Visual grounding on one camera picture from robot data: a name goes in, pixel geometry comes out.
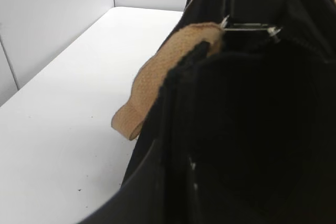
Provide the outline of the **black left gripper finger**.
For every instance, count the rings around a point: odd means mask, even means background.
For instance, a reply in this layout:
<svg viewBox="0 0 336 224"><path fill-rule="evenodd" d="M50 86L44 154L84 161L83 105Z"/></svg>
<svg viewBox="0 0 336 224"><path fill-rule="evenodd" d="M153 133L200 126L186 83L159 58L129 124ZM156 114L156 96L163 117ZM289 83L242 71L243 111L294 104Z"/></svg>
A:
<svg viewBox="0 0 336 224"><path fill-rule="evenodd" d="M162 142L155 140L119 191L82 223L162 223L162 154Z"/></svg>

